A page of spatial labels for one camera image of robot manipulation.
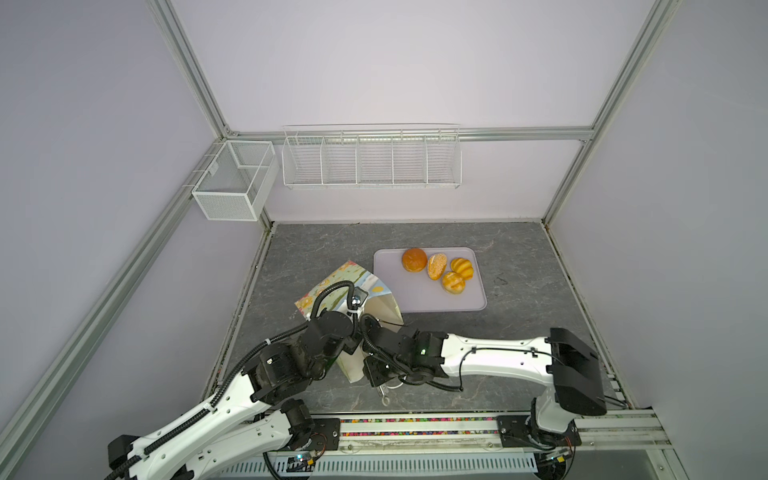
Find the small white mesh basket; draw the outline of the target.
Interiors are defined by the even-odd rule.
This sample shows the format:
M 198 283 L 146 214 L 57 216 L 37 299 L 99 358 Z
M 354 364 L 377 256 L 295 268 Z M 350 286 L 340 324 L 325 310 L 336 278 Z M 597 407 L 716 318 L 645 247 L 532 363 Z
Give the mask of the small white mesh basket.
M 278 173 L 272 142 L 226 140 L 192 194 L 208 220 L 257 222 Z

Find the oval orange fake bread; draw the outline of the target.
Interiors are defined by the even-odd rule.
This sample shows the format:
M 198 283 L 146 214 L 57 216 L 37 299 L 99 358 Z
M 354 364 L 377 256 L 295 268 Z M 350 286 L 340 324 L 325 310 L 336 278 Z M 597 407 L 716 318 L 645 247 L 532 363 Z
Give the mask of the oval orange fake bread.
M 448 258 L 445 253 L 438 252 L 431 255 L 427 260 L 427 275 L 433 280 L 440 280 L 448 266 Z

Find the yellow fake bread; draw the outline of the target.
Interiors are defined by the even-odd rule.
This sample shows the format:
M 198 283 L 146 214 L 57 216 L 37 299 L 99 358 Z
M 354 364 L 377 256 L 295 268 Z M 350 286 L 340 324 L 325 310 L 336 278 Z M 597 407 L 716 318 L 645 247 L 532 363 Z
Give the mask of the yellow fake bread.
M 452 272 L 461 276 L 465 281 L 471 280 L 475 275 L 475 269 L 472 262 L 466 258 L 454 258 L 450 262 Z

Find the green paper gift bag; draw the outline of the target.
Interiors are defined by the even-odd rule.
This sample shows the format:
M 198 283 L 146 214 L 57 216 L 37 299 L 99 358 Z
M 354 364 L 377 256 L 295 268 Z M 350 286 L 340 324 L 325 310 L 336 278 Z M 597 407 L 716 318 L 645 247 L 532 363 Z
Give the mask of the green paper gift bag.
M 309 320 L 317 297 L 331 285 L 342 281 L 352 282 L 355 287 L 354 296 L 362 302 L 358 308 L 359 315 L 370 314 L 384 327 L 395 332 L 404 326 L 401 310 L 390 288 L 374 273 L 353 261 L 347 261 L 313 286 L 295 302 L 296 308 L 306 320 Z M 323 308 L 346 313 L 347 291 L 348 289 L 344 287 L 331 292 L 322 301 L 318 316 Z M 358 346 L 352 354 L 341 353 L 336 360 L 336 365 L 349 383 L 357 383 L 364 379 L 363 362 L 364 352 L 362 346 Z

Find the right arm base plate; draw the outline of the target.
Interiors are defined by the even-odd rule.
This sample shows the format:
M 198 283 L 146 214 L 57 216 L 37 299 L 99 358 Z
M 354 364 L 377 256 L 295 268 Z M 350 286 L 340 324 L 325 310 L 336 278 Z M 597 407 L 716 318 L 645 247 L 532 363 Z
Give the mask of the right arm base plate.
M 527 447 L 545 451 L 582 445 L 574 421 L 564 433 L 553 433 L 535 426 L 530 415 L 500 415 L 496 422 L 501 444 L 505 448 Z

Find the round brown fake bun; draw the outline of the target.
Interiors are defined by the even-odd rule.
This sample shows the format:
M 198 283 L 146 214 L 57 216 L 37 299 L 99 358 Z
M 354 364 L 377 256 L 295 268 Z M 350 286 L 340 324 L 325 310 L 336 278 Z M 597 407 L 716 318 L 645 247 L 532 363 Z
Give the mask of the round brown fake bun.
M 407 272 L 421 272 L 427 267 L 428 256 L 420 248 L 410 248 L 402 254 L 401 263 Z

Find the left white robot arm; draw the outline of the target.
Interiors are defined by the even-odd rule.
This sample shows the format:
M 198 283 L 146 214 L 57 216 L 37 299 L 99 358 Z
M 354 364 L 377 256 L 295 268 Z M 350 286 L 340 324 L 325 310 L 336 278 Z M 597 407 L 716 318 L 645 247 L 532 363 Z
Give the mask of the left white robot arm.
M 153 433 L 113 440 L 109 478 L 208 479 L 253 455 L 308 445 L 315 422 L 297 396 L 358 349 L 367 297 L 349 280 L 328 286 L 307 321 L 259 343 L 210 397 Z

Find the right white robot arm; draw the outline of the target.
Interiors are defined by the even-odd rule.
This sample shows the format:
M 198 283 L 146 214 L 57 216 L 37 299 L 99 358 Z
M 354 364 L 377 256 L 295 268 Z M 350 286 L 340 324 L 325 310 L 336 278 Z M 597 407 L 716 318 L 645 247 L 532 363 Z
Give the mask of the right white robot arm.
M 446 391 L 464 390 L 467 376 L 537 384 L 543 392 L 513 435 L 521 445 L 551 449 L 568 443 L 578 417 L 607 413 L 596 351 L 565 328 L 524 340 L 469 338 L 442 331 L 392 331 L 370 314 L 358 320 L 366 353 L 363 372 L 379 387 L 390 380 Z

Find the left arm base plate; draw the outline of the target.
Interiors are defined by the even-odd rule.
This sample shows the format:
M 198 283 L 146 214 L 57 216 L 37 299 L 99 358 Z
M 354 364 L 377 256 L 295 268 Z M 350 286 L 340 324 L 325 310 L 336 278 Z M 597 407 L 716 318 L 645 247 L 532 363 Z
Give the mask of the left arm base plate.
M 341 440 L 339 418 L 316 418 L 312 427 L 299 433 L 286 445 L 292 451 L 336 451 Z

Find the round pale scored bun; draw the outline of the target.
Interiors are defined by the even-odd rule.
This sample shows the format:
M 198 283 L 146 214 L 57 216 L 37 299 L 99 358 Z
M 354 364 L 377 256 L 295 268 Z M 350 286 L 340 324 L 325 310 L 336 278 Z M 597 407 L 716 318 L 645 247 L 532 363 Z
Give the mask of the round pale scored bun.
M 442 288 L 446 292 L 454 295 L 463 293 L 466 288 L 466 280 L 464 277 L 453 271 L 445 272 L 441 279 L 441 283 Z

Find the lavender plastic tray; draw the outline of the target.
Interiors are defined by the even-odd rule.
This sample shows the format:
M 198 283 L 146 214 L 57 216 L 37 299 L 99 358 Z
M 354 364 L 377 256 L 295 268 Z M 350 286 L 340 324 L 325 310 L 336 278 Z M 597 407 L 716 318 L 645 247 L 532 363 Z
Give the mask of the lavender plastic tray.
M 431 280 L 425 270 L 408 272 L 402 265 L 406 248 L 380 249 L 373 256 L 373 273 L 391 290 L 400 311 L 405 313 L 474 312 L 487 306 L 482 276 L 475 252 L 469 247 L 438 247 L 422 250 L 431 256 L 444 253 L 447 260 L 465 258 L 474 269 L 472 279 L 466 281 L 459 294 L 447 292 L 441 280 Z

